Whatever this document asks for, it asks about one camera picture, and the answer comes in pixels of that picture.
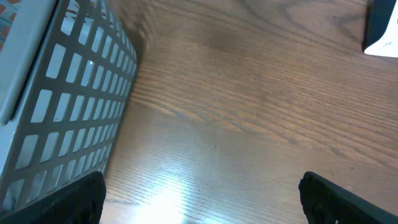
plastic basket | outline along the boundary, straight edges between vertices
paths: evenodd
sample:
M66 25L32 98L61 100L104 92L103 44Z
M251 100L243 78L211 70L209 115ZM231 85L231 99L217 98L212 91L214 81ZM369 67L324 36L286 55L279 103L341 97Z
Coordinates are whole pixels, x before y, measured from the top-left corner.
M4 214L104 172L137 60L104 0L1 5L7 9L0 10L0 27L11 27L0 52Z

